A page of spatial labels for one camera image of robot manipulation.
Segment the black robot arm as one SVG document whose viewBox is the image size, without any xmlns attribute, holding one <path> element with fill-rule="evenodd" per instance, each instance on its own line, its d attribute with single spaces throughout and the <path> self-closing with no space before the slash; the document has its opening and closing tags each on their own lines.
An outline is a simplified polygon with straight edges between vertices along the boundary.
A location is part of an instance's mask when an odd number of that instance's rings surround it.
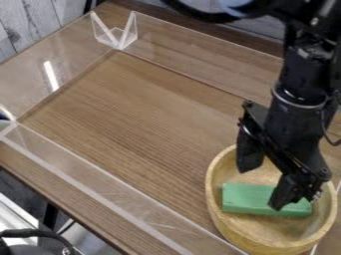
<svg viewBox="0 0 341 255">
<path fill-rule="evenodd" d="M 283 66 L 270 106 L 246 101 L 238 121 L 235 163 L 240 172 L 270 159 L 281 176 L 268 206 L 321 197 L 331 171 L 319 141 L 341 107 L 341 0 L 216 0 L 199 9 L 186 0 L 161 0 L 179 13 L 210 23 L 270 16 L 285 24 Z"/>
</svg>

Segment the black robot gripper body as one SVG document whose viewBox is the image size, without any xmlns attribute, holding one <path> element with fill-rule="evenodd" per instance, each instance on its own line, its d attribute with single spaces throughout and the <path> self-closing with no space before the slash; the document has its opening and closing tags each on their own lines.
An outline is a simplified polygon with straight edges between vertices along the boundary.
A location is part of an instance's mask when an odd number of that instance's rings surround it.
<svg viewBox="0 0 341 255">
<path fill-rule="evenodd" d="M 293 176 L 302 198 L 319 198 L 322 185 L 331 179 L 319 141 L 333 119 L 333 95 L 325 91 L 295 94 L 275 87 L 267 107 L 246 101 L 242 108 L 238 126 L 258 139 L 263 160 L 272 162 L 281 175 Z"/>
</svg>

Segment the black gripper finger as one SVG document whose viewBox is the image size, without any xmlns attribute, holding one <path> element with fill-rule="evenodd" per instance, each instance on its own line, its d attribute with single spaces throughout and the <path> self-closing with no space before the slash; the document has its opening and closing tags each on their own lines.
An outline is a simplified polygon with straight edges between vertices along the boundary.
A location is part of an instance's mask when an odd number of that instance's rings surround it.
<svg viewBox="0 0 341 255">
<path fill-rule="evenodd" d="M 271 192 L 267 205 L 279 211 L 287 204 L 297 203 L 303 197 L 302 190 L 291 175 L 281 175 Z"/>
<path fill-rule="evenodd" d="M 235 144 L 235 164 L 240 173 L 246 173 L 263 164 L 264 151 L 258 139 L 247 133 L 242 127 L 236 136 Z"/>
</svg>

